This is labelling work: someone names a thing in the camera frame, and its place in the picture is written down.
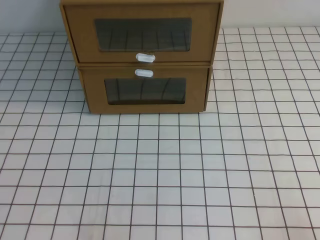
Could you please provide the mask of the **lower brown cardboard shoebox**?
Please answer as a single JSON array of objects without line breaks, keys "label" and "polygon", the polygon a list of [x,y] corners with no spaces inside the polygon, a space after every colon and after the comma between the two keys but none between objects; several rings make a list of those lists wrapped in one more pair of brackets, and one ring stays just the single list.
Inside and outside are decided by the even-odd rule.
[{"label": "lower brown cardboard shoebox", "polygon": [[[151,70],[153,77],[135,75]],[[93,114],[198,113],[205,109],[207,66],[82,67],[88,109]]]}]

